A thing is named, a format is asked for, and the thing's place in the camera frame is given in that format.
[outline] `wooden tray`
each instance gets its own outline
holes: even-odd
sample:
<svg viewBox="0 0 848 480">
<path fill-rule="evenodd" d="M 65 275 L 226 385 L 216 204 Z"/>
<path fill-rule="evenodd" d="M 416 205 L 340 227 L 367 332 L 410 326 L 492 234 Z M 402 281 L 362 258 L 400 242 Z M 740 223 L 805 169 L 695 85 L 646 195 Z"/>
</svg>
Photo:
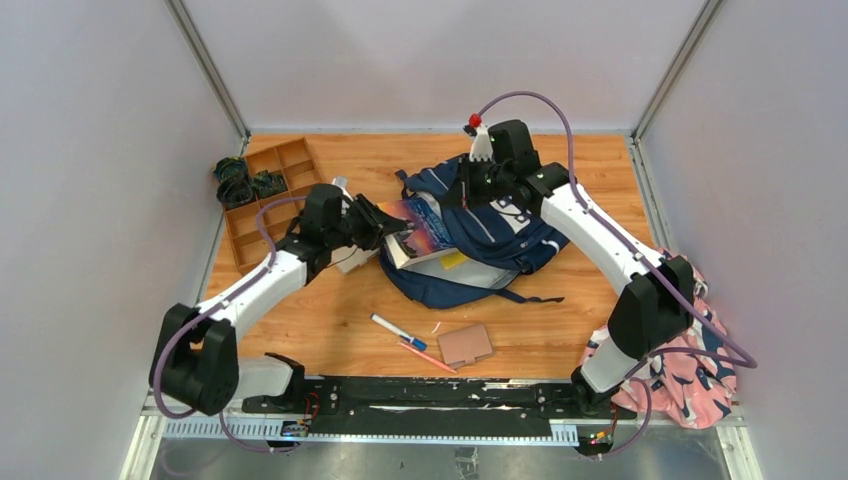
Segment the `wooden tray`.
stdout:
<svg viewBox="0 0 848 480">
<path fill-rule="evenodd" d="M 282 173 L 286 181 L 286 191 L 268 198 L 257 197 L 252 203 L 225 211 L 227 233 L 233 248 L 236 269 L 242 275 L 253 270 L 268 254 L 268 245 L 262 240 L 256 226 L 259 209 L 280 198 L 306 196 L 313 185 L 322 182 L 321 173 L 315 164 L 315 155 L 304 138 L 253 152 L 245 156 L 245 161 L 251 177 L 263 170 Z M 286 229 L 301 209 L 303 202 L 297 201 L 276 206 L 265 212 L 262 223 L 275 242 L 285 236 Z"/>
</svg>

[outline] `gray wall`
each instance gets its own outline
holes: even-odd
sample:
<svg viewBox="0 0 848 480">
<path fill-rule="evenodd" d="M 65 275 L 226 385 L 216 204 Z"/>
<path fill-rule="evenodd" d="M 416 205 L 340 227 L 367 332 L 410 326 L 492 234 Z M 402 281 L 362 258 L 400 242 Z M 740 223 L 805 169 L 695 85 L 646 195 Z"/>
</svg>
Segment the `gray wall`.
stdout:
<svg viewBox="0 0 848 480">
<path fill-rule="evenodd" d="M 732 0 L 645 140 L 679 250 L 760 368 L 765 478 L 844 477 L 848 3 Z"/>
<path fill-rule="evenodd" d="M 116 478 L 232 128 L 162 1 L 0 15 L 0 478 Z"/>
<path fill-rule="evenodd" d="M 577 129 L 629 129 L 703 0 L 186 4 L 254 128 L 456 130 L 492 97 L 529 89 Z M 537 102 L 508 108 L 560 128 Z"/>
</svg>

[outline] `pink garment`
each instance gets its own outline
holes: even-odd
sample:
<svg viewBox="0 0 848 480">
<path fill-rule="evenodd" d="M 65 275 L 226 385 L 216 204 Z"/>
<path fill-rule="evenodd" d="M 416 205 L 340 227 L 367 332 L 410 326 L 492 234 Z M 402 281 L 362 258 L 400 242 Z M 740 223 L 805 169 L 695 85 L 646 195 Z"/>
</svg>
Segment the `pink garment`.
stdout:
<svg viewBox="0 0 848 480">
<path fill-rule="evenodd" d="M 666 258 L 669 252 L 662 251 Z M 727 333 L 718 316 L 703 300 L 706 285 L 701 273 L 695 270 L 695 308 L 704 313 L 723 333 Z M 609 338 L 606 326 L 592 333 L 580 363 L 586 361 L 601 342 Z M 709 330 L 694 321 L 683 334 L 662 345 L 664 347 L 692 347 L 699 350 L 729 355 L 724 343 Z M 730 413 L 730 403 L 736 393 L 736 373 L 733 365 L 718 362 L 702 355 L 666 353 L 649 360 L 635 377 L 651 386 L 652 410 L 666 412 L 680 425 L 687 428 L 707 428 Z M 612 400 L 632 411 L 645 411 L 645 390 L 635 382 L 625 381 Z"/>
</svg>

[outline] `pen cap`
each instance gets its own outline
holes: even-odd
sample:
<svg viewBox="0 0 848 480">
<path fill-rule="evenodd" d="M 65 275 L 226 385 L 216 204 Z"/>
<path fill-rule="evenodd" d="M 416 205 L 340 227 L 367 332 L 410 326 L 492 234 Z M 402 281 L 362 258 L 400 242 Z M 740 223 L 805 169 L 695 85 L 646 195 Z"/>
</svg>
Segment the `pen cap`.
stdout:
<svg viewBox="0 0 848 480">
<path fill-rule="evenodd" d="M 427 344 L 422 342 L 421 340 L 418 340 L 417 338 L 413 338 L 412 341 L 409 343 L 411 343 L 413 347 L 417 348 L 418 350 L 421 350 L 422 352 L 424 350 L 427 350 Z"/>
</svg>

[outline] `book cover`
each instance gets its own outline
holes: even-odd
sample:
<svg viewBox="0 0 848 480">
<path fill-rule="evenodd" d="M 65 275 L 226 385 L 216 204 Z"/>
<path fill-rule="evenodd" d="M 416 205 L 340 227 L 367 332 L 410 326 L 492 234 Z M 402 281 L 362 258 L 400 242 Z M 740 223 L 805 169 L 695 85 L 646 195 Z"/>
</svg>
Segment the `book cover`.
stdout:
<svg viewBox="0 0 848 480">
<path fill-rule="evenodd" d="M 442 219 L 426 200 L 407 200 L 378 205 L 387 214 L 406 220 L 410 229 L 386 237 L 386 250 L 397 268 L 456 252 L 456 246 Z"/>
</svg>

